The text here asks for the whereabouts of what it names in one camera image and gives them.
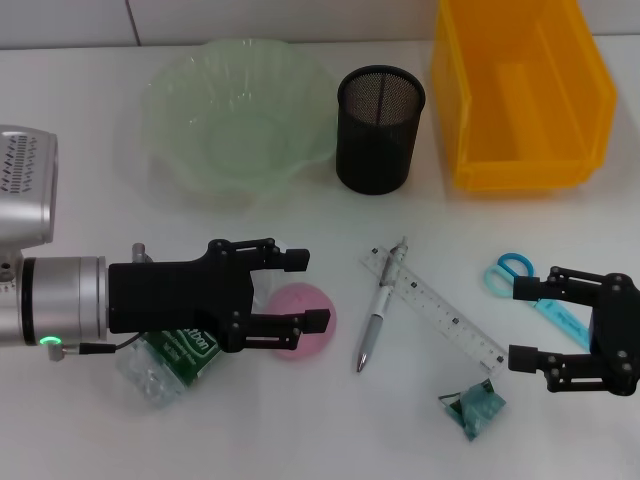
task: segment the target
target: green plastic bowl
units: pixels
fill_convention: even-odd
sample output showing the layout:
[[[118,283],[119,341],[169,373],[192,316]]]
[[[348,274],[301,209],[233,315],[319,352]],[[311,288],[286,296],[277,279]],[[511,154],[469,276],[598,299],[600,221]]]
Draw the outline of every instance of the green plastic bowl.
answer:
[[[336,148],[336,83],[274,40],[219,40],[160,72],[143,95],[143,138],[198,193],[261,192]]]

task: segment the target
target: pen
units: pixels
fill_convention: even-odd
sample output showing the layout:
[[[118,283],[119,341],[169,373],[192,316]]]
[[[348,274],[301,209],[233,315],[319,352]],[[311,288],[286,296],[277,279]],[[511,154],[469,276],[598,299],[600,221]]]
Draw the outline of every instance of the pen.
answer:
[[[360,350],[358,351],[358,363],[356,364],[358,373],[362,371],[371,356],[373,346],[376,343],[378,333],[380,333],[380,328],[382,327],[382,320],[384,319],[389,299],[393,293],[393,287],[398,279],[398,273],[400,273],[400,264],[404,260],[408,249],[407,237],[402,237],[402,242],[389,252],[389,258],[387,258],[387,263],[380,276],[380,288],[374,299],[374,307],[369,317],[369,323],[364,332],[362,343],[360,344]]]

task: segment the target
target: white tabletop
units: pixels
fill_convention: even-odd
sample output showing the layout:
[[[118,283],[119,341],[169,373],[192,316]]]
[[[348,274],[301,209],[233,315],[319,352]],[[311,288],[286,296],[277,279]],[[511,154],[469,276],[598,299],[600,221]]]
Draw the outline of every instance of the white tabletop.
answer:
[[[399,300],[364,373],[354,373],[374,292],[357,258],[403,234],[411,268],[505,347],[579,353],[533,309],[483,289],[483,270],[504,252],[526,254],[542,275],[557,264],[640,281],[640,37],[598,44],[620,101],[607,163],[584,186],[517,200],[452,191],[427,107],[399,191],[358,195],[327,165],[252,209],[182,198],[139,145],[140,92],[186,48],[0,52],[0,123],[60,141],[55,240],[28,254],[123,262],[142,241],[156,261],[186,260],[212,238],[275,236],[310,249],[306,278],[338,312],[337,334],[317,357],[226,356],[163,411],[144,402],[113,357],[54,364],[41,348],[0,351],[3,478],[639,478],[640,395],[550,394],[541,374],[495,379],[507,406],[469,443],[437,396],[482,374]],[[374,63],[423,78],[431,46],[304,48],[338,79]],[[588,321],[587,309],[573,310]]]

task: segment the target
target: green snack package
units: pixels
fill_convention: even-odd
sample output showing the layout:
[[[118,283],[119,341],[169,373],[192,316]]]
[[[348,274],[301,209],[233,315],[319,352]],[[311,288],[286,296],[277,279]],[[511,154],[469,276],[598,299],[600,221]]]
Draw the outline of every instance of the green snack package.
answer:
[[[443,395],[438,399],[449,416],[464,429],[469,441],[480,435],[507,403],[495,393],[488,379],[466,392]]]
[[[220,351],[216,340],[202,330],[149,332],[118,360],[118,370],[147,400],[163,407],[189,388]]]

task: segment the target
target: green indicator light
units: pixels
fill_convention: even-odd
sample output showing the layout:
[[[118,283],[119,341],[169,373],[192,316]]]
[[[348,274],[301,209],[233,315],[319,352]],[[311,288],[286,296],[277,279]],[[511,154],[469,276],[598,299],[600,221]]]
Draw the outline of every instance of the green indicator light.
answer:
[[[62,343],[58,337],[42,337],[40,339],[40,345],[58,345]]]

